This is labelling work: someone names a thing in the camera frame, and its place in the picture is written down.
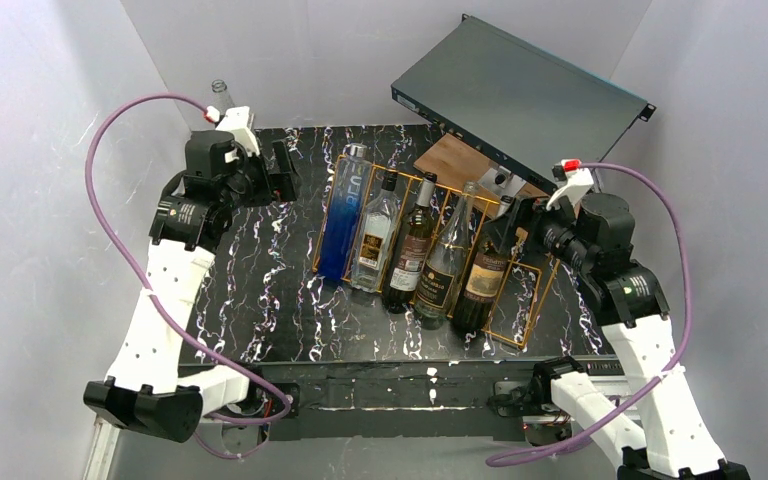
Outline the clear tall bottle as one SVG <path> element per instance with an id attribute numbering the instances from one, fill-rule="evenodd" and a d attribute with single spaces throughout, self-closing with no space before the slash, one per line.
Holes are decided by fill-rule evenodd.
<path id="1" fill-rule="evenodd" d="M 211 83 L 211 90 L 214 95 L 214 106 L 225 113 L 236 106 L 227 83 L 222 79 L 215 79 Z"/>

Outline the dark green wine bottle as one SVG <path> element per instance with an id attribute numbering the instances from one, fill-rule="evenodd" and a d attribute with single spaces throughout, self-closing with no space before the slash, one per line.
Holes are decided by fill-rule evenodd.
<path id="1" fill-rule="evenodd" d="M 511 258 L 512 240 L 506 240 L 512 196 L 502 196 L 498 215 L 478 234 L 451 325 L 460 335 L 475 333 L 486 324 L 502 288 L 503 275 Z"/>

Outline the blue tall glass bottle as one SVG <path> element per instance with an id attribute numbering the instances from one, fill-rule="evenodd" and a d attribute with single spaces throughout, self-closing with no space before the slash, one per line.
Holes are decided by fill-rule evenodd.
<path id="1" fill-rule="evenodd" d="M 341 282 L 344 275 L 371 170 L 367 147 L 360 143 L 348 144 L 335 166 L 318 265 L 318 273 L 331 282 Z"/>

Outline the clear labelled wine bottle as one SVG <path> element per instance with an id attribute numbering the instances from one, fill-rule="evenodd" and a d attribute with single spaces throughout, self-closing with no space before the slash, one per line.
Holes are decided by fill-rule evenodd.
<path id="1" fill-rule="evenodd" d="M 413 307 L 423 329 L 436 330 L 447 320 L 471 245 L 469 224 L 477 190 L 475 181 L 464 184 L 425 261 Z"/>

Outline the clear square liquor bottle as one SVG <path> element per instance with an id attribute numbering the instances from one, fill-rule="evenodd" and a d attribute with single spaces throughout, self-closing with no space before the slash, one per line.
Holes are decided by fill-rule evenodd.
<path id="1" fill-rule="evenodd" d="M 351 274 L 351 286 L 355 289 L 369 293 L 378 289 L 400 209 L 395 194 L 397 180 L 396 171 L 385 171 L 378 194 L 363 210 Z"/>

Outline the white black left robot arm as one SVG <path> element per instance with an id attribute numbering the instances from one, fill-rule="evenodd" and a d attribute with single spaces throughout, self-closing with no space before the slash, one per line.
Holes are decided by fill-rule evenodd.
<path id="1" fill-rule="evenodd" d="M 248 153 L 229 132 L 197 131 L 185 168 L 163 187 L 150 228 L 145 268 L 128 257 L 142 291 L 125 340 L 104 379 L 87 384 L 84 404 L 112 425 L 183 443 L 206 416 L 246 399 L 251 385 L 292 410 L 291 397 L 186 331 L 196 297 L 234 212 L 292 202 L 299 177 L 283 141 L 272 144 L 277 169 Z"/>

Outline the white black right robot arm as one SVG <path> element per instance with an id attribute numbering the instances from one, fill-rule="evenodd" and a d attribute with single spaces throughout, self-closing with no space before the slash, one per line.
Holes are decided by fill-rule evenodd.
<path id="1" fill-rule="evenodd" d="M 582 298 L 612 345 L 631 389 L 624 402 L 610 399 L 588 369 L 565 356 L 535 365 L 530 383 L 498 395 L 505 408 L 553 406 L 580 425 L 577 437 L 511 450 L 488 459 L 492 467 L 560 454 L 579 441 L 595 443 L 620 479 L 745 479 L 748 469 L 726 458 L 698 411 L 680 358 L 684 345 L 672 333 L 669 307 L 653 272 L 633 256 L 635 220 L 618 196 L 590 193 L 578 206 L 562 199 L 507 199 L 497 241 L 519 230 L 525 247 L 570 267 Z"/>

